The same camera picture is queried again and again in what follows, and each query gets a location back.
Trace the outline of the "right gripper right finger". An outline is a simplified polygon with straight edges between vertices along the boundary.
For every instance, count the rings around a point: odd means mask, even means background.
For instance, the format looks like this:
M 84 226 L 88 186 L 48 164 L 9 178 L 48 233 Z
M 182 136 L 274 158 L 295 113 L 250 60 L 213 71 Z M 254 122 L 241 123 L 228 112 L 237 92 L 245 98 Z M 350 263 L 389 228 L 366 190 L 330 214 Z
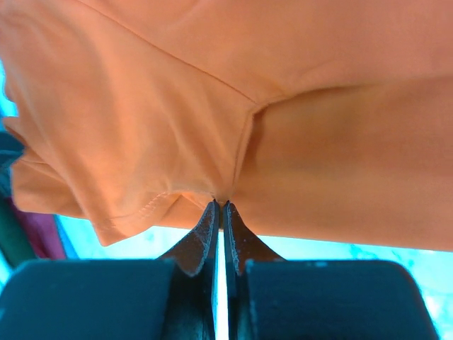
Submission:
M 246 264 L 252 261 L 284 261 L 244 223 L 236 206 L 227 202 L 222 208 L 228 327 L 230 339 L 253 339 L 250 293 Z

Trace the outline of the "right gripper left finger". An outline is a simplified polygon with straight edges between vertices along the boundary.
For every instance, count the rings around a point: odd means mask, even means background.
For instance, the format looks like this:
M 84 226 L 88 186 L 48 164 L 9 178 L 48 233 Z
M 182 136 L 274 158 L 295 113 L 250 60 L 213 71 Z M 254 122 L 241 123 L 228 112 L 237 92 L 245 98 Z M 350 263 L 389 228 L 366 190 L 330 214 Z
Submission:
M 219 226 L 220 206 L 213 200 L 196 226 L 159 257 L 175 263 L 162 339 L 215 338 Z

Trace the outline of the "orange t shirt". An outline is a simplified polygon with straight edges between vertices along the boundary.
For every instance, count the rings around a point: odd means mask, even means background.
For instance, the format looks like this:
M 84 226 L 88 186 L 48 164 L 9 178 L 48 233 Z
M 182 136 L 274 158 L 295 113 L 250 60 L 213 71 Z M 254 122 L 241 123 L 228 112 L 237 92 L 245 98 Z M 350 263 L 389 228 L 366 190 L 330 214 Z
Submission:
M 19 209 L 109 245 L 233 202 L 256 233 L 452 249 L 451 1 L 2 1 Z

